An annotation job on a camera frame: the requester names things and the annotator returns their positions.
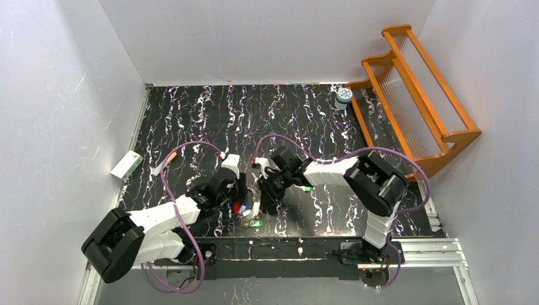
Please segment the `keyring with coloured tags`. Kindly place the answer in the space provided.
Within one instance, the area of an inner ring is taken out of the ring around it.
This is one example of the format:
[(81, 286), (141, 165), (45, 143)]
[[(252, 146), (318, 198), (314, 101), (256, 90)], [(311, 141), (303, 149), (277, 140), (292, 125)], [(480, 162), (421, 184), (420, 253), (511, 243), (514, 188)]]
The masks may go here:
[(259, 221), (261, 214), (261, 190), (257, 183), (247, 186), (246, 202), (240, 205), (235, 213), (235, 221), (242, 227), (248, 228)]

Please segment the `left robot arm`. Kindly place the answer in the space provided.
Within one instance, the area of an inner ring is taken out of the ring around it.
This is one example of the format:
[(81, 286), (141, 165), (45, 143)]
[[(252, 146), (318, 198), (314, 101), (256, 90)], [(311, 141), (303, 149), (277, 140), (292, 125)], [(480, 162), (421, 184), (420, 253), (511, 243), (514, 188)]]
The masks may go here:
[(105, 283), (125, 276), (136, 264), (177, 259), (193, 248), (185, 230), (215, 214), (222, 205), (243, 201), (247, 176), (220, 168), (185, 194), (153, 208), (126, 211), (114, 208), (81, 246), (83, 255)]

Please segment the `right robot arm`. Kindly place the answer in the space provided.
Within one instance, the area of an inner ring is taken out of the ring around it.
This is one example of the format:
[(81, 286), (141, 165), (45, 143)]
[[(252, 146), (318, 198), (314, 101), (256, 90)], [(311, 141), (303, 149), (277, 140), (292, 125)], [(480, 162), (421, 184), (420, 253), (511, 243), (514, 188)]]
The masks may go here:
[(322, 163), (313, 158), (302, 159), (281, 146), (270, 158), (255, 157), (252, 166), (260, 171), (257, 185), (264, 212), (274, 211), (291, 186), (349, 187), (367, 209), (367, 228), (362, 239), (376, 250), (386, 247), (399, 201), (408, 188), (407, 178), (374, 151)]

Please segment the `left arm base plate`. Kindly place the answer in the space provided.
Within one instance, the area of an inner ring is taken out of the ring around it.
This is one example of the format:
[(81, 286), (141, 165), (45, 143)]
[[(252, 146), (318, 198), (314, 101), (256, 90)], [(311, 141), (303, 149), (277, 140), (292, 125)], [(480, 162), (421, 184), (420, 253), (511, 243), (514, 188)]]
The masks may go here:
[[(201, 257), (207, 266), (213, 266), (217, 259), (217, 245), (215, 243), (199, 244)], [(153, 262), (156, 266), (199, 266), (200, 257), (193, 246), (186, 246), (178, 257), (173, 259), (158, 259)]]

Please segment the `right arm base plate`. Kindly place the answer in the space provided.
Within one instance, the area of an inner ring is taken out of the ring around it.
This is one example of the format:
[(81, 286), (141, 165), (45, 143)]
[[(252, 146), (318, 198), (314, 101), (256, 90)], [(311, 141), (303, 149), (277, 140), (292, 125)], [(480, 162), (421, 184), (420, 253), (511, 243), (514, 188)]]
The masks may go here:
[(363, 245), (360, 241), (346, 241), (339, 244), (337, 250), (331, 250), (325, 255), (328, 259), (337, 259), (344, 265), (374, 264), (381, 267), (382, 263), (396, 264), (406, 261), (402, 245), (399, 242), (386, 244), (378, 249), (370, 244)]

